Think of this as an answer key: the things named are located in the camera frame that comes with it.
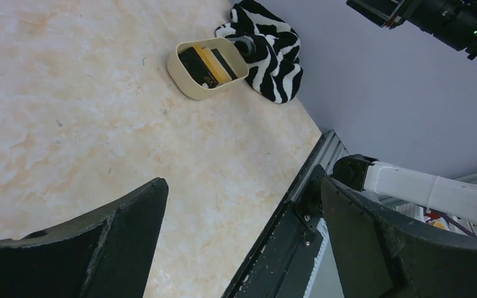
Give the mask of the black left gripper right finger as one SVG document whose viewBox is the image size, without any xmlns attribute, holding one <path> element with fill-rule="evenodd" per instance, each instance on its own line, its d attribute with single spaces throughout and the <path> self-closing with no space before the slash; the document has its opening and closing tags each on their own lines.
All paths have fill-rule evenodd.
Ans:
<svg viewBox="0 0 477 298">
<path fill-rule="evenodd" d="M 324 218 L 345 297 L 477 297 L 477 238 L 407 217 L 331 178 Z"/>
</svg>

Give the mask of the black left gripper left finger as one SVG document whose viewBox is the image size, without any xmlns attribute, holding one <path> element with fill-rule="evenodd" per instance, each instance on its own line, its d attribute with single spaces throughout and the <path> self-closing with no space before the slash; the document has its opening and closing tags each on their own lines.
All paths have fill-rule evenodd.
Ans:
<svg viewBox="0 0 477 298">
<path fill-rule="evenodd" d="M 142 297 L 168 184 L 121 198 L 19 240 L 0 240 L 0 297 Z"/>
</svg>

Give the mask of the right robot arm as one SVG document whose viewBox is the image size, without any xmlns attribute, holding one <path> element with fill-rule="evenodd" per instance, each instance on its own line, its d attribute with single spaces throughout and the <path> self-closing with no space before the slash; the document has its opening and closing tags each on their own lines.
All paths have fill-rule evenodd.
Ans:
<svg viewBox="0 0 477 298">
<path fill-rule="evenodd" d="M 347 1 L 379 27 L 408 21 L 456 51 L 477 57 L 477 1 Z M 356 190 L 451 214 L 477 225 L 477 184 L 400 168 L 363 155 L 339 159 L 332 177 Z"/>
</svg>

